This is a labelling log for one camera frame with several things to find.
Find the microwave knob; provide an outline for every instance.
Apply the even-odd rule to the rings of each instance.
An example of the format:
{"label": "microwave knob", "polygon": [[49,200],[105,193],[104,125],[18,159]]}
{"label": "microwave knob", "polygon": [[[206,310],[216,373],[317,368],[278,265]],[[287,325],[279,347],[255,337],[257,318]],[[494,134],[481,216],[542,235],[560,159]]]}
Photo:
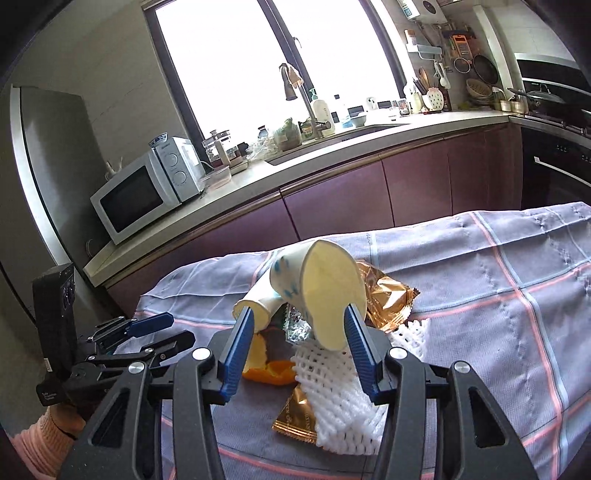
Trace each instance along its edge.
{"label": "microwave knob", "polygon": [[169,153],[165,158],[169,167],[174,167],[178,163],[178,157],[174,153]]}
{"label": "microwave knob", "polygon": [[173,182],[175,185],[182,185],[187,181],[187,175],[183,171],[178,171],[173,175]]}

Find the purple cabinet door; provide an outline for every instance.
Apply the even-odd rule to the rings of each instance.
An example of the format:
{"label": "purple cabinet door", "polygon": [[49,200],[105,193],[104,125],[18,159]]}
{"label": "purple cabinet door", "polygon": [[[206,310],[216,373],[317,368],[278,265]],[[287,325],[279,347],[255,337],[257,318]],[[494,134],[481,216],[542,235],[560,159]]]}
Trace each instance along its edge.
{"label": "purple cabinet door", "polygon": [[154,260],[108,289],[126,315],[132,316],[140,295],[178,267],[206,258],[260,252],[298,241],[283,200],[247,213]]}
{"label": "purple cabinet door", "polygon": [[489,164],[490,210],[520,210],[522,189],[521,129],[516,125],[485,133]]}
{"label": "purple cabinet door", "polygon": [[302,240],[394,226],[379,161],[287,195],[285,204]]}
{"label": "purple cabinet door", "polygon": [[489,156],[484,133],[447,140],[453,214],[488,210]]}
{"label": "purple cabinet door", "polygon": [[396,226],[452,214],[452,192],[444,142],[382,160]]}

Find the white microwave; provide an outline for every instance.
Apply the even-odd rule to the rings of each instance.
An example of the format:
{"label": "white microwave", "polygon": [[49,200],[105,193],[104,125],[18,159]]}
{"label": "white microwave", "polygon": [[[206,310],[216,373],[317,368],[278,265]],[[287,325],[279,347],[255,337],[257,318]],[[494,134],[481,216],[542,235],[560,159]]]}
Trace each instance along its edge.
{"label": "white microwave", "polygon": [[90,201],[120,244],[203,191],[205,175],[191,142],[169,138],[122,168]]}

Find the water heater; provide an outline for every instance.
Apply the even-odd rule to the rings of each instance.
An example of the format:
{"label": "water heater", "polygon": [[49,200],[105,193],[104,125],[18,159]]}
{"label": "water heater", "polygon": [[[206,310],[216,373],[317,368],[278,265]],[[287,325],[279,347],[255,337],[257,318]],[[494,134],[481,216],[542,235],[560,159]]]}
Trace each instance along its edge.
{"label": "water heater", "polygon": [[398,3],[409,20],[425,24],[447,23],[437,0],[398,0]]}

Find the oven handle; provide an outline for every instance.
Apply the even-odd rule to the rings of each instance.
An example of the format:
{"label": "oven handle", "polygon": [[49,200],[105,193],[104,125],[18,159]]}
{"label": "oven handle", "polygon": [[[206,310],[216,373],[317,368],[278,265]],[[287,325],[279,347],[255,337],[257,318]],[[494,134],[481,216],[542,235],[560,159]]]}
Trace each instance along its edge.
{"label": "oven handle", "polygon": [[570,178],[572,178],[573,180],[577,180],[577,181],[581,182],[582,184],[586,185],[587,187],[590,187],[591,188],[591,183],[589,183],[588,181],[584,181],[583,179],[580,179],[579,177],[573,175],[572,173],[569,173],[569,172],[567,172],[565,170],[562,170],[562,168],[558,168],[558,167],[555,167],[553,165],[550,165],[549,163],[542,162],[539,159],[539,157],[534,157],[534,161],[537,164],[539,164],[539,165],[543,165],[544,167],[548,167],[548,168],[551,168],[552,170],[555,170],[555,171],[558,171],[560,173],[563,173],[563,174],[569,176]]}

